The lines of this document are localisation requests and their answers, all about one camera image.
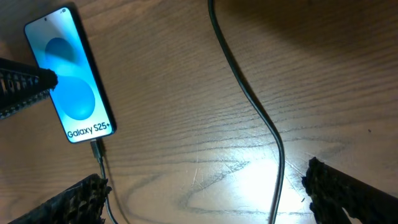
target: phone frame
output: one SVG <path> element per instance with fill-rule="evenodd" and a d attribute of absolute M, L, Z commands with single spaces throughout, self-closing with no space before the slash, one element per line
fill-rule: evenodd
<path fill-rule="evenodd" d="M 76 27 L 76 30 L 78 32 L 78 35 L 79 35 L 79 38 L 80 38 L 80 42 L 81 42 L 81 44 L 83 46 L 83 50 L 86 53 L 86 58 L 87 58 L 87 61 L 88 61 L 88 65 L 91 68 L 91 72 L 93 74 L 95 83 L 96 83 L 98 91 L 99 91 L 99 95 L 100 95 L 100 97 L 102 99 L 102 102 L 104 104 L 104 107 L 105 107 L 105 112 L 108 115 L 109 122 L 110 122 L 110 125 L 112 127 L 112 132 L 109 133 L 109 134 L 105 134 L 105 135 L 100 136 L 100 137 L 89 138 L 89 139 L 82 140 L 82 141 L 71 142 L 71 140 L 69 140 L 69 137 L 68 137 L 68 134 L 67 134 L 67 132 L 65 130 L 65 127 L 63 126 L 63 123 L 62 123 L 62 120 L 61 120 L 61 118 L 60 118 L 60 116 L 58 114 L 58 111 L 55 108 L 55 105 L 54 105 L 54 102 L 52 100 L 52 97 L 50 97 L 51 98 L 51 102 L 54 105 L 55 111 L 57 112 L 58 119 L 61 122 L 63 132 L 65 133 L 65 136 L 67 137 L 68 142 L 70 142 L 72 144 L 77 144 L 77 143 L 80 143 L 80 142 L 85 142 L 85 141 L 90 141 L 90 140 L 93 140 L 93 139 L 98 139 L 98 138 L 103 138 L 103 137 L 106 137 L 106 136 L 110 136 L 110 135 L 112 135 L 112 134 L 114 134 L 116 132 L 117 126 L 116 126 L 116 120 L 115 120 L 115 118 L 113 116 L 113 112 L 112 112 L 111 106 L 110 106 L 109 101 L 108 101 L 108 97 L 106 97 L 106 92 L 105 92 L 105 89 L 104 89 L 104 85 L 103 85 L 103 82 L 101 81 L 100 73 L 98 72 L 98 68 L 96 66 L 94 55 L 93 55 L 93 53 L 91 51 L 91 47 L 90 47 L 90 44 L 88 42 L 88 38 L 87 38 L 86 32 L 84 30 L 83 23 L 81 22 L 81 18 L 80 18 L 80 15 L 78 13 L 77 7 L 73 3 L 68 3 L 68 4 L 63 5 L 62 7 L 58 7 L 55 10 L 52 10 L 51 12 L 46 13 L 44 16 L 41 16 L 41 17 L 39 17 L 37 19 L 34 19 L 33 21 L 30 21 L 27 24 L 25 24 L 25 26 L 24 26 L 24 35 L 25 35 L 25 38 L 26 38 L 26 40 L 28 42 L 30 51 L 32 52 L 33 57 L 35 58 L 36 65 L 39 67 L 39 63 L 36 60 L 36 57 L 35 57 L 34 52 L 33 52 L 33 48 L 32 48 L 32 46 L 31 46 L 31 44 L 30 44 L 30 42 L 29 42 L 29 40 L 27 38 L 27 35 L 26 35 L 26 32 L 25 32 L 25 28 L 26 28 L 27 25 L 29 25 L 29 24 L 31 24 L 31 23 L 39 20 L 39 19 L 43 19 L 46 16 L 48 16 L 49 14 L 51 14 L 51 13 L 53 13 L 53 12 L 59 10 L 59 9 L 62 9 L 62 8 L 69 9 L 70 14 L 72 15 L 73 23 L 74 23 L 74 25 Z"/>

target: phone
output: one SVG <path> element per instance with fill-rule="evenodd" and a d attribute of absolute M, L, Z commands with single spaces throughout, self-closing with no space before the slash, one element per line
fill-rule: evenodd
<path fill-rule="evenodd" d="M 58 75 L 50 96 L 67 139 L 113 134 L 116 122 L 77 10 L 61 7 L 26 24 L 24 32 L 37 65 Z"/>

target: blue phone screen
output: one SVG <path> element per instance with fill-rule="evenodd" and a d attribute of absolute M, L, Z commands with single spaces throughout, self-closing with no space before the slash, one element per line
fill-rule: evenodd
<path fill-rule="evenodd" d="M 58 75 L 50 91 L 70 142 L 113 133 L 70 10 L 63 7 L 25 27 L 40 68 Z"/>

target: wood grain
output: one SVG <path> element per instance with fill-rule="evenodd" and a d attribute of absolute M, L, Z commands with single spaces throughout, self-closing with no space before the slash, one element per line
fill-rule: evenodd
<path fill-rule="evenodd" d="M 23 26 L 62 3 L 3 0 L 0 57 L 34 64 Z M 265 223 L 277 148 L 231 74 L 206 1 L 76 4 L 118 123 L 105 144 L 119 222 Z M 285 141 L 278 223 L 314 222 L 300 183 L 313 156 L 398 197 L 397 10 L 394 1 L 216 0 Z M 50 100 L 0 127 L 2 223 L 99 172 L 87 142 L 68 143 Z"/>

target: black cable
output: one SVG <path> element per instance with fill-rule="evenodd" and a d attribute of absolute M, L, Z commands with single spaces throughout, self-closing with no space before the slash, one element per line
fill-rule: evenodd
<path fill-rule="evenodd" d="M 214 32 L 216 33 L 218 42 L 220 43 L 221 48 L 223 49 L 225 57 L 229 63 L 229 66 L 232 69 L 232 72 L 235 75 L 236 80 L 239 83 L 239 86 L 241 87 L 246 98 L 249 100 L 249 102 L 252 104 L 254 109 L 257 111 L 257 113 L 259 114 L 261 119 L 265 122 L 265 124 L 269 128 L 269 131 L 275 138 L 276 144 L 278 145 L 278 150 L 279 150 L 278 178 L 277 178 L 277 182 L 275 185 L 274 197 L 272 199 L 272 204 L 271 204 L 271 214 L 270 214 L 270 219 L 269 219 L 269 223 L 273 224 L 273 223 L 275 223 L 276 215 L 278 212 L 278 205 L 279 205 L 280 195 L 282 192 L 282 184 L 284 181 L 284 172 L 285 172 L 285 150 L 284 150 L 282 138 L 280 137 L 280 134 L 279 134 L 277 128 L 275 127 L 274 123 L 272 122 L 269 115 L 265 111 L 264 107 L 262 107 L 261 102 L 258 100 L 256 94 L 253 92 L 252 88 L 250 87 L 250 84 L 244 77 L 243 72 L 241 71 L 238 63 L 236 62 L 235 58 L 233 57 L 231 50 L 229 49 L 227 42 L 225 41 L 224 35 L 220 29 L 220 25 L 218 25 L 217 17 L 215 14 L 214 0 L 208 0 L 208 8 L 209 8 L 210 20 L 211 20 L 211 24 L 213 25 Z"/>
<path fill-rule="evenodd" d="M 103 179 L 106 179 L 105 167 L 104 167 L 104 161 L 103 161 L 104 144 L 102 142 L 102 139 L 94 139 L 90 142 L 90 145 L 91 145 L 91 149 L 93 150 L 94 157 L 97 159 L 97 161 L 99 163 L 99 168 L 101 169 L 101 176 Z M 106 207 L 106 211 L 108 212 L 109 218 L 111 219 L 112 223 L 118 224 L 116 219 L 113 217 L 111 206 L 109 205 L 108 196 L 106 196 L 105 207 Z"/>

